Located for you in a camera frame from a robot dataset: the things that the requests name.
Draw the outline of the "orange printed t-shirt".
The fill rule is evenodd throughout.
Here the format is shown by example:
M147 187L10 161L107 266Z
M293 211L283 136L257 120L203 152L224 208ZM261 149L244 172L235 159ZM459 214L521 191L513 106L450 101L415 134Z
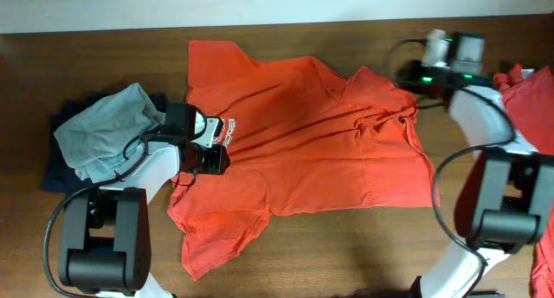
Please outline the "orange printed t-shirt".
M434 168L416 134L416 100L360 68L345 78L311 56L275 62L233 42L188 46L188 101L222 119L220 176L175 178L168 213L194 280L229 260L273 216L428 207Z

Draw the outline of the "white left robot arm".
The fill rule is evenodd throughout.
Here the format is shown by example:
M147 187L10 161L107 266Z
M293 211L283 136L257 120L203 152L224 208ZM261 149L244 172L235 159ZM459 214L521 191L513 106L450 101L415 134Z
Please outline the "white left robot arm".
M144 138L114 178L68 195L56 208L62 232L56 289L73 297L169 297L153 277L148 204L180 172L221 175L225 146Z

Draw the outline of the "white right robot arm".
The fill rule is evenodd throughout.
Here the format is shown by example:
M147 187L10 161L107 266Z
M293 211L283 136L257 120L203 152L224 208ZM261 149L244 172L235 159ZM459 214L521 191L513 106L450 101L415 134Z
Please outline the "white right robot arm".
M432 182L435 218L451 243L408 295L473 297L491 268L544 234L553 202L553 158L525 139L487 78L411 60L396 71L395 82L440 99L467 139L469 146L445 158L437 174L461 156L477 155L454 209L453 230L437 206L438 182Z

